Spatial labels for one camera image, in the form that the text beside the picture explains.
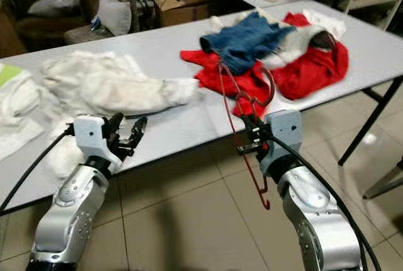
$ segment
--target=cardboard box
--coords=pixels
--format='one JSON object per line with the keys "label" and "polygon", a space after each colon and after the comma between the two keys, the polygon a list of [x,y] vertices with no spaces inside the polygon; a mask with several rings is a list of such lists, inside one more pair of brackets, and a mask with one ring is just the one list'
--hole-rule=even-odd
{"label": "cardboard box", "polygon": [[210,0],[154,0],[161,26],[196,21],[210,16]]}

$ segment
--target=red cloth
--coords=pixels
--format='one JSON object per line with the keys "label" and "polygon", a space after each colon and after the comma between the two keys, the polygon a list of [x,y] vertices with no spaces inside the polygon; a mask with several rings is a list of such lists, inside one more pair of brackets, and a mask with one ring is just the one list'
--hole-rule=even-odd
{"label": "red cloth", "polygon": [[304,27],[304,26],[309,26],[310,23],[306,19],[306,17],[303,14],[291,14],[288,13],[283,22],[291,24],[296,27]]}
{"label": "red cloth", "polygon": [[[181,51],[181,58],[185,61],[192,62],[203,66],[204,68],[199,71],[195,78],[200,81],[199,87],[206,87],[218,93],[222,93],[220,75],[219,75],[219,62],[220,56],[215,53],[206,53],[202,50],[195,51]],[[240,76],[234,76],[236,83],[241,91],[245,91],[251,98],[257,98],[263,102],[268,99],[270,87],[263,80],[263,74],[259,70],[262,66],[257,62],[250,70],[246,71]],[[224,84],[225,94],[229,97],[235,97],[238,94],[235,86],[232,84],[230,77],[224,71],[222,73],[222,81]],[[239,98],[238,103],[242,108],[243,114],[249,115],[253,113],[253,108],[246,98]],[[264,107],[254,104],[257,116],[262,116]],[[236,106],[232,113],[239,117],[242,113]]]}
{"label": "red cloth", "polygon": [[296,100],[342,80],[347,68],[347,48],[338,42],[331,52],[309,47],[303,56],[271,73],[283,96]]}

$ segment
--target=white pillow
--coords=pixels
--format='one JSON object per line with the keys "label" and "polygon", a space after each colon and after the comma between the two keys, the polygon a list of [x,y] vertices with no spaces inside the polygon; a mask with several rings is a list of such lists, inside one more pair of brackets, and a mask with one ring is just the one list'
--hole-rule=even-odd
{"label": "white pillow", "polygon": [[78,13],[79,0],[38,0],[28,10],[28,14],[42,17],[61,17]]}
{"label": "white pillow", "polygon": [[132,24],[132,11],[129,2],[99,0],[98,14],[101,24],[115,36],[126,35]]}

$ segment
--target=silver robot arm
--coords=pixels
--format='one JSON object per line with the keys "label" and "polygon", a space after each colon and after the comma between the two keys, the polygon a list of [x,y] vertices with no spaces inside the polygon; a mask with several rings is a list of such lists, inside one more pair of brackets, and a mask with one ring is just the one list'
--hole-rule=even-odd
{"label": "silver robot arm", "polygon": [[[298,234],[305,269],[362,270],[358,239],[335,198],[297,158],[268,137],[275,136],[298,151],[302,143],[300,112],[272,113],[264,122],[259,120],[260,125],[242,119],[253,143],[238,150],[257,151],[263,175],[278,184],[285,214]],[[261,146],[264,142],[268,149]]]}
{"label": "silver robot arm", "polygon": [[75,270],[91,235],[92,221],[102,206],[108,179],[133,155],[147,123],[135,123],[128,140],[116,133],[121,113],[109,121],[81,116],[74,121],[77,146],[86,157],[55,192],[52,206],[37,227],[27,270]]}

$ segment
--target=blue denim shirt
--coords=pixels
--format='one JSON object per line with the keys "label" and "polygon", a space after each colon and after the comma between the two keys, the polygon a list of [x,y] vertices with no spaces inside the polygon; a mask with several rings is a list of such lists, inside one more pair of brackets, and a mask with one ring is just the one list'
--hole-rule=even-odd
{"label": "blue denim shirt", "polygon": [[272,53],[295,27],[281,28],[278,23],[269,24],[257,12],[251,13],[233,27],[224,27],[220,33],[200,38],[205,52],[218,53],[235,75],[246,72],[256,59]]}

